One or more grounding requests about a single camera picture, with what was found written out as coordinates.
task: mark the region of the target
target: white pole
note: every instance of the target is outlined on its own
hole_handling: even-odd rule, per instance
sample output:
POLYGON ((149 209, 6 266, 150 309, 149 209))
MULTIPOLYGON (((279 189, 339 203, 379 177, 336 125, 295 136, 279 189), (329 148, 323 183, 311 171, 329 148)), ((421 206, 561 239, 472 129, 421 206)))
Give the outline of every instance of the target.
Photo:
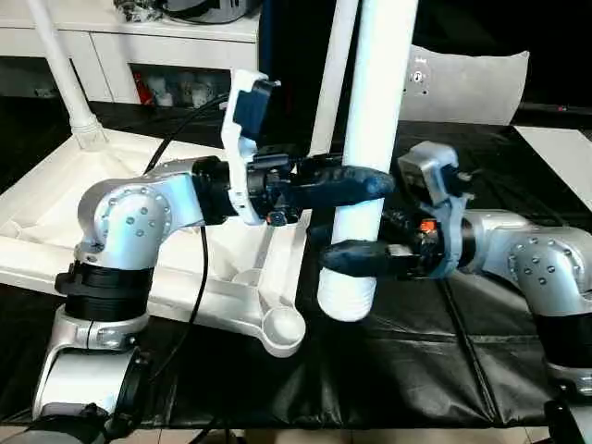
POLYGON ((86 102, 45 0, 27 1, 35 28, 45 47, 47 63, 68 109, 72 133, 76 136, 80 135, 79 142, 80 139, 83 139, 83 142, 92 142, 97 139, 97 135, 100 136, 98 139, 104 141, 102 127, 86 102))
POLYGON ((331 148, 358 4, 359 0, 338 0, 335 5, 309 155, 325 154, 331 148))
MULTIPOLYGON (((343 164, 389 171, 418 0, 364 0, 343 164)), ((375 241, 383 200, 337 209, 332 242, 375 241)), ((340 321, 363 319, 376 279, 321 270, 318 302, 340 321)))

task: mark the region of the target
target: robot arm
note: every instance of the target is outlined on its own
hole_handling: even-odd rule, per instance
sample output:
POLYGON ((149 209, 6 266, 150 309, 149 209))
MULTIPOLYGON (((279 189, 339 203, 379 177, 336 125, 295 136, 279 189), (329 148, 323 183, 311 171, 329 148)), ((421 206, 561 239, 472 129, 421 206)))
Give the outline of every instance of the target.
POLYGON ((150 368, 139 340, 159 248, 175 230, 229 216, 280 227, 298 221, 303 209, 394 191, 390 175, 341 166, 338 156, 259 154, 256 141, 276 86, 262 74, 235 74, 222 129, 227 162, 214 156, 168 162, 136 179, 97 183, 83 195, 83 239, 69 271, 55 280, 67 298, 55 313, 35 423, 16 442, 105 442, 138 424, 150 368))
POLYGON ((546 406, 554 442, 592 443, 592 235, 507 211, 465 210, 471 178, 449 146, 420 143, 399 167, 421 215, 385 214, 383 231, 394 242, 347 240, 325 249, 322 264, 351 276, 445 278, 458 268, 507 280, 528 302, 561 391, 546 406))

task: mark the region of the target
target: white pillow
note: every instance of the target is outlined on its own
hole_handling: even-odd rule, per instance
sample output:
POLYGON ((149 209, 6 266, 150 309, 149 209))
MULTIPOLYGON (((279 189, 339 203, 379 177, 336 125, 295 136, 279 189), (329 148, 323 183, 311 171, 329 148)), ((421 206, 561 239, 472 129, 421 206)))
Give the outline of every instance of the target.
POLYGON ((401 120, 508 125, 522 98, 529 53, 440 54, 412 45, 401 120))

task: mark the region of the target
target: white plastic frame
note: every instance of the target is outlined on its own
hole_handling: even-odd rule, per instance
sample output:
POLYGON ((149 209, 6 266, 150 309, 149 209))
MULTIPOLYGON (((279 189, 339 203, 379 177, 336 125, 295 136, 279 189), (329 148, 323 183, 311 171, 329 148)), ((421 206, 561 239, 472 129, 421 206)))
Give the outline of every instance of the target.
MULTIPOLYGON (((159 139, 105 130, 108 143, 81 150, 69 138, 0 196, 0 282, 57 294, 57 273, 68 270, 81 239, 82 194, 107 178, 142 173, 159 139)), ((163 162, 224 150, 172 142, 163 162)), ((208 228, 210 269, 197 324, 261 340, 274 356, 298 349, 305 324, 294 308, 310 215, 293 226, 247 227, 237 217, 208 228)), ((187 321, 201 280, 199 230, 185 228, 161 247, 149 300, 151 315, 187 321)))

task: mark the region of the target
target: black tablecloth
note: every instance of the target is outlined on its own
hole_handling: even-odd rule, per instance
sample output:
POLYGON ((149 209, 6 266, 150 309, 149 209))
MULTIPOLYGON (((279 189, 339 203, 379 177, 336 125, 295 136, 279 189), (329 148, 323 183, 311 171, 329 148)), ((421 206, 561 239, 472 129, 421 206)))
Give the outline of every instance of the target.
MULTIPOLYGON (((95 110, 107 128, 161 136, 177 124, 172 117, 185 113, 129 105, 95 110)), ((0 190, 68 136, 61 106, 45 101, 1 100, 0 128, 0 190)), ((218 131, 218 119, 202 121, 180 138, 219 145, 218 131)), ((455 146, 466 170, 486 168, 508 180, 506 186, 477 182, 471 207, 506 208, 543 224, 552 224, 556 212, 592 229, 586 208, 514 129, 403 122, 397 155, 423 140, 455 146)), ((315 221, 320 217, 315 214, 315 221)), ((481 277, 383 278, 372 313, 363 322, 341 324, 316 303, 318 271, 309 245, 297 297, 307 335, 294 356, 276 359, 256 339, 196 327, 177 364, 153 384, 144 425, 201 427, 213 418, 237 428, 543 424, 543 403, 553 391, 524 298, 506 284, 481 277)), ((59 304, 56 296, 0 286, 0 420, 5 424, 30 419, 59 304)), ((143 348, 157 364, 183 327, 151 320, 143 348)))

